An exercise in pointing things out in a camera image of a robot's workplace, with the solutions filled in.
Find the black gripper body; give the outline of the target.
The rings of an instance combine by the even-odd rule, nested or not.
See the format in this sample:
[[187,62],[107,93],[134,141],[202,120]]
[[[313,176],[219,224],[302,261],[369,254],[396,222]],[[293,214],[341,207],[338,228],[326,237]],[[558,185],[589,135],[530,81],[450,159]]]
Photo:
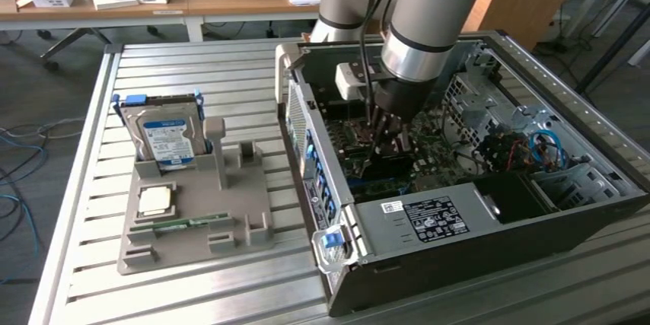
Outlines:
[[424,109],[437,81],[437,78],[421,82],[400,78],[380,81],[374,91],[376,105],[402,120],[413,120]]

